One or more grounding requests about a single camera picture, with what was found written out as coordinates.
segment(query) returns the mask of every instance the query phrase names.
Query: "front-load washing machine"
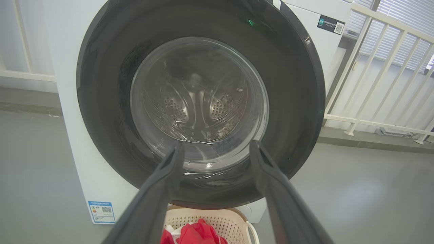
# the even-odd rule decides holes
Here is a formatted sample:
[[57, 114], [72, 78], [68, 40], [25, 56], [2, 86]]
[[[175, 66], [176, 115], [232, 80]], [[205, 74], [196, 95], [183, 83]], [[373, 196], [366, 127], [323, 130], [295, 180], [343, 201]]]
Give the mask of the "front-load washing machine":
[[323, 67], [349, 5], [45, 0], [44, 11], [92, 221], [115, 223], [181, 140], [183, 180], [172, 203], [237, 207], [256, 223], [266, 203], [252, 179], [249, 141], [260, 140], [288, 178], [303, 165], [321, 128]]

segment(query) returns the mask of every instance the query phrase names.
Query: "black door rim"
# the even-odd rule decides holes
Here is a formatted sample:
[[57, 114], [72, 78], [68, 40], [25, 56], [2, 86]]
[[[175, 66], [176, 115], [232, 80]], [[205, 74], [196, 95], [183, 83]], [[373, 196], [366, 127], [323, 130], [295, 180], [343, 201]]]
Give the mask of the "black door rim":
[[[269, 97], [264, 147], [291, 178], [318, 138], [324, 77], [310, 37], [292, 11], [268, 1], [109, 1], [89, 26], [77, 64], [86, 128], [106, 161], [139, 188], [161, 158], [133, 123], [130, 90], [144, 58], [161, 44], [201, 36], [238, 50], [258, 70]], [[173, 204], [232, 208], [260, 199], [249, 159], [219, 172], [185, 171]]]

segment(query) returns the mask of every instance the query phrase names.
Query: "red clothing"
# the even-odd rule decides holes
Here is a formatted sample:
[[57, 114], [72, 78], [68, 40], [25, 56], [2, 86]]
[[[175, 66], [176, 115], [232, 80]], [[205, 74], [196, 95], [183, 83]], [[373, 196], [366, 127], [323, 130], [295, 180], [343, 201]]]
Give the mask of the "red clothing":
[[[181, 236], [176, 242], [178, 244], [227, 244], [226, 239], [217, 235], [214, 227], [208, 225], [202, 218], [197, 223], [186, 224], [181, 229]], [[163, 231], [160, 244], [175, 244], [167, 230]]]

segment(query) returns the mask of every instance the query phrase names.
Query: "window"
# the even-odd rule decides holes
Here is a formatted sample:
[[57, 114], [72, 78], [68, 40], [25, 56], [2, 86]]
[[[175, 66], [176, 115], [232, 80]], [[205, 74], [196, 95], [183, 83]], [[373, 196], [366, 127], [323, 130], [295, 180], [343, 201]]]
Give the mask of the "window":
[[434, 65], [434, 55], [431, 57], [431, 61], [427, 64], [427, 68], [428, 70], [430, 70]]
[[[377, 12], [381, 12], [395, 18], [402, 23], [424, 32], [430, 36], [434, 36], [434, 1], [433, 0], [381, 0]], [[360, 48], [360, 53], [370, 55], [376, 44], [378, 37], [384, 27], [384, 24], [378, 21], [372, 21], [367, 32], [365, 40]], [[386, 59], [390, 53], [393, 44], [399, 34], [399, 30], [393, 27], [388, 27], [383, 41], [375, 54], [376, 58]], [[414, 45], [416, 37], [407, 35], [401, 45], [393, 63], [402, 66], [404, 60], [410, 53], [410, 49]], [[407, 68], [416, 69], [422, 57], [429, 47], [429, 43], [421, 40], [418, 44], [413, 56], [407, 64]], [[424, 72], [428, 63], [432, 63], [433, 58], [426, 59], [421, 67], [421, 72]]]
[[[358, 3], [362, 6], [365, 6], [369, 9], [372, 9], [372, 5], [374, 4], [374, 0], [355, 0], [355, 3]], [[350, 13], [350, 18], [345, 27], [344, 35], [353, 39], [357, 39], [360, 33], [362, 32], [363, 25], [365, 24], [366, 16], [363, 14], [359, 14], [356, 12]]]

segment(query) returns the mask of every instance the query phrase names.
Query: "laundry basket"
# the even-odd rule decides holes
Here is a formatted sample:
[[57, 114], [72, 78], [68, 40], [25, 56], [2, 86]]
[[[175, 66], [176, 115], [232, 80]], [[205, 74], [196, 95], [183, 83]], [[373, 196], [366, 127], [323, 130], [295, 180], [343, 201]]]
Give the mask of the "laundry basket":
[[204, 219], [207, 224], [212, 225], [217, 234], [224, 237], [228, 244], [252, 244], [249, 228], [255, 240], [254, 244], [259, 244], [258, 234], [253, 225], [248, 221], [244, 221], [239, 213], [229, 209], [170, 209], [166, 213], [164, 228], [169, 224], [174, 229], [177, 229], [191, 222], [196, 223], [200, 218]]

